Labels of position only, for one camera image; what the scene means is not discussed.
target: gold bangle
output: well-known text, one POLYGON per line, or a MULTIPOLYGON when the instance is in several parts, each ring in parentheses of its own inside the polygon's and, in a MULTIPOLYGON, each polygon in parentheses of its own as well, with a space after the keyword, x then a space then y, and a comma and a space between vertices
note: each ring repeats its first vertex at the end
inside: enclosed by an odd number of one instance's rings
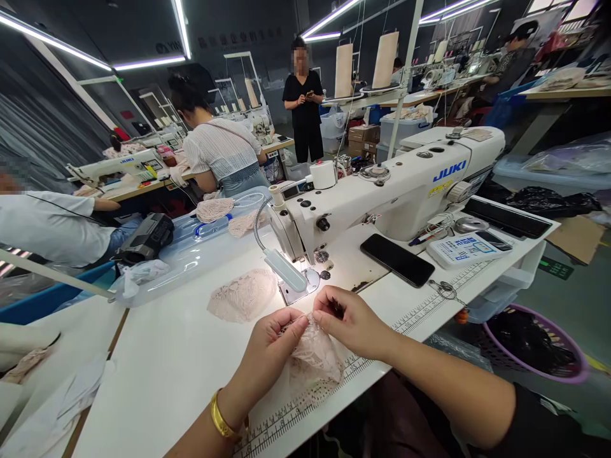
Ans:
MULTIPOLYGON (((225 422, 225 419, 221 415, 220 410, 218 409, 217 396, 218 392, 221 390, 222 388, 219 388, 214 393, 210 401, 210 413, 212 415, 212 421, 221 436, 229 440, 239 441, 242 439, 242 436, 240 434, 237 434, 233 429, 229 427, 229 425, 225 422)), ((248 434, 248 428, 250 426, 248 416, 246 416, 246 420, 244 420, 244 426, 246 427, 246 434, 248 434)))

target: ceiling light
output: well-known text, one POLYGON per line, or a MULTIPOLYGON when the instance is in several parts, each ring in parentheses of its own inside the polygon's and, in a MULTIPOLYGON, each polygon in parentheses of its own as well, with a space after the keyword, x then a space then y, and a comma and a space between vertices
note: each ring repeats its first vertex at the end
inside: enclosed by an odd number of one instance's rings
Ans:
POLYGON ((306 30, 301 36, 302 38, 307 38, 309 37, 311 34, 313 34, 314 32, 316 32, 317 30, 322 29, 324 26, 326 26, 326 24, 328 24, 329 22, 331 22, 333 19, 341 16, 342 14, 344 14, 347 10, 349 10, 350 8, 352 8, 354 5, 356 5, 358 2, 360 2, 361 0, 350 0, 348 3, 346 3, 344 6, 341 6, 340 8, 337 8, 333 13, 331 13, 329 16, 327 16, 326 18, 324 18, 322 21, 320 21, 318 24, 314 25, 313 27, 311 27, 310 29, 306 30))
POLYGON ((38 38, 40 41, 43 41, 46 44, 54 46, 58 49, 61 49, 62 51, 65 51, 67 53, 70 53, 73 56, 78 57, 79 59, 86 60, 90 64, 103 68, 104 70, 107 70, 107 71, 112 71, 112 69, 107 65, 107 63, 102 62, 101 60, 98 60, 95 57, 90 56, 89 54, 85 54, 84 52, 79 51, 78 49, 70 46, 69 44, 64 43, 61 40, 58 40, 57 38, 53 38, 51 37, 51 35, 41 32, 35 29, 34 27, 32 27, 31 25, 23 21, 20 21, 19 19, 12 17, 11 15, 8 15, 3 11, 0 11, 0 23, 4 25, 8 25, 12 29, 20 31, 21 33, 24 33, 26 35, 30 35, 34 38, 38 38))
POLYGON ((145 68, 145 67, 155 67, 164 64, 173 64, 175 62, 184 62, 185 56, 177 56, 177 57, 167 57, 165 59, 155 59, 155 60, 145 60, 142 62, 134 62, 133 64, 121 64, 117 66, 113 66, 115 70, 132 70, 137 68, 145 68))
POLYGON ((422 24, 422 21, 425 21, 427 19, 431 19, 431 18, 433 18, 435 16, 441 16, 443 13, 447 13, 448 11, 455 10, 459 6, 464 5, 465 3, 472 2, 472 1, 474 1, 474 0, 462 0, 462 1, 458 2, 458 3, 454 3, 454 4, 450 5, 450 6, 448 6, 447 8, 444 8, 443 10, 436 11, 435 13, 432 13, 432 14, 429 14, 428 16, 420 18, 420 23, 422 24))
POLYGON ((498 1, 498 0, 482 0, 480 2, 474 3, 473 5, 469 5, 466 8, 463 8, 462 10, 454 11, 454 13, 450 13, 448 15, 445 15, 445 16, 442 17, 442 20, 447 20, 447 19, 453 18, 454 16, 458 16, 458 15, 461 15, 461 14, 466 13, 468 11, 475 10, 477 8, 480 8, 481 6, 484 6, 485 4, 493 3, 495 1, 498 1))
POLYGON ((304 38, 304 41, 306 43, 310 43, 311 41, 323 41, 323 40, 326 40, 326 39, 337 38, 341 34, 342 34, 341 32, 333 32, 333 33, 324 34, 324 35, 314 35, 314 36, 310 36, 310 37, 304 38))
POLYGON ((176 15, 176 20, 178 21, 178 30, 180 31, 180 37, 183 42, 183 47, 185 49, 185 55, 187 59, 191 58, 191 48, 189 47, 189 38, 186 35, 186 23, 185 23, 185 13, 183 12, 183 2, 182 0, 172 0, 174 3, 174 14, 176 15))

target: measuring tape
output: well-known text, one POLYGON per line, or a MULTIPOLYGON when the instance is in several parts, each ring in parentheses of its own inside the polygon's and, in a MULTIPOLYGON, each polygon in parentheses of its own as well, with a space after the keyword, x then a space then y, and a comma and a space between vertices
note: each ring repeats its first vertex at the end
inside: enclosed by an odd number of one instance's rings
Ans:
MULTIPOLYGON (((452 279, 452 286, 454 286, 455 290, 459 291, 477 277, 477 275, 486 269, 492 262, 493 261, 485 261, 462 270, 452 279)), ((433 292, 416 308, 410 310, 409 313, 397 320, 391 327, 394 331, 409 336, 410 332, 425 322, 433 313, 438 311, 445 302, 448 302, 448 300, 433 292)), ((344 360, 344 381, 333 390, 331 396, 333 396, 336 390, 342 389, 342 387, 350 383, 351 380, 373 362, 374 361, 371 359, 365 359, 355 354, 347 357, 344 360)), ((257 456, 285 432, 307 417, 314 409, 316 409, 315 406, 308 406, 301 410, 292 402, 286 404, 270 415, 266 420, 250 427, 249 435, 243 438, 242 442, 235 447, 234 458, 253 458, 257 456)))

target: pink basket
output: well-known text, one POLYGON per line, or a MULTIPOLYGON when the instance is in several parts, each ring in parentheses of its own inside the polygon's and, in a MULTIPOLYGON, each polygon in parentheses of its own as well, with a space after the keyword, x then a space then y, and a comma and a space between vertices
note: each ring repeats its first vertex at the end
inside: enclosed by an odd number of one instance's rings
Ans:
POLYGON ((554 344, 571 351, 575 355, 576 361, 572 364, 557 368, 554 370, 554 373, 551 374, 541 372, 511 354, 492 334, 487 323, 482 325, 482 332, 476 333, 474 342, 482 351, 482 356, 488 358, 495 366, 506 367, 521 372, 534 372, 541 377, 555 380, 560 383, 576 385, 586 381, 590 375, 589 365, 586 356, 573 339, 571 339, 560 327, 537 312, 516 303, 510 304, 508 308, 533 314, 535 316, 535 322, 541 328, 549 330, 549 332, 554 333, 559 338, 558 342, 554 344))

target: woman's hand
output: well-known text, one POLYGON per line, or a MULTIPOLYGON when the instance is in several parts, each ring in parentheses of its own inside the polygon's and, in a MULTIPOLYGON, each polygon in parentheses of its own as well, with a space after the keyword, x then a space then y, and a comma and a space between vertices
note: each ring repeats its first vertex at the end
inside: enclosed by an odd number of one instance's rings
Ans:
POLYGON ((355 354, 380 361, 388 359, 397 334, 358 295, 337 286, 325 286, 314 299, 313 315, 325 332, 355 354), (336 317, 338 309, 343 311, 342 319, 336 317))
POLYGON ((308 325, 298 310, 284 307, 256 322, 242 362, 218 394, 225 422, 238 431, 255 404, 271 389, 308 325), (278 336, 280 329, 293 324, 278 336))

